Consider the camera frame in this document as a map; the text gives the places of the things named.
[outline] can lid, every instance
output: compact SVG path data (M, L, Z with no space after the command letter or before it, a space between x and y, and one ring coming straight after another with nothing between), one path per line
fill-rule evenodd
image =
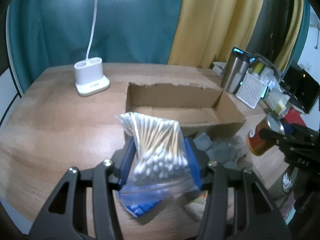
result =
M273 114L267 114L267 123L271 130L284 134L284 127Z

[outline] open cardboard box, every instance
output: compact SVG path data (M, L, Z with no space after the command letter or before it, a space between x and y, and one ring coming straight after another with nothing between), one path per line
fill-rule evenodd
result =
M221 88L173 84L129 83L126 112L177 120L183 136L207 132L231 137L244 125L245 117Z

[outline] silver bolt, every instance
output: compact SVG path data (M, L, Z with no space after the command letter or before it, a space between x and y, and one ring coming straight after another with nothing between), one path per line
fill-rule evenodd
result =
M215 160L212 160L212 161L209 161L209 162L208 162L208 165L209 165L210 167L217 167L217 166L218 166L218 162L215 161Z
M103 161L103 165L105 165L106 167L109 167L109 166L113 165L113 161L110 159L106 159Z
M71 173L71 174L77 173L77 170L76 170L75 167L70 167L70 168L68 169L68 171L69 171L69 173Z

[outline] orange can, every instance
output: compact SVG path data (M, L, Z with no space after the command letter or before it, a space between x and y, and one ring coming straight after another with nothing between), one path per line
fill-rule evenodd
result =
M263 155L274 145L272 142L265 141L260 138L259 132L263 128L269 128L284 135L284 127L282 123L273 114L267 114L256 128L249 131L247 134L247 145L250 151L256 156Z

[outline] wooden table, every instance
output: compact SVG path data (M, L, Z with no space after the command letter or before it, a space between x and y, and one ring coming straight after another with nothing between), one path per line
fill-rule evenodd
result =
M0 135L0 196L29 220L35 219L70 166L94 167L122 148L124 132L115 116L125 112L128 82L175 80L210 88L219 82L211 70L182 66L104 64L104 73L110 88L83 98L76 91L73 66L47 69L25 93ZM247 118L238 132L245 138L264 118L264 106L252 110L230 97ZM262 157L248 154L246 161L269 188L288 166L283 159L273 148ZM90 205L87 209L92 235ZM161 202L139 220L117 200L116 209L125 239L185 239L196 235L199 228L181 207L181 198Z

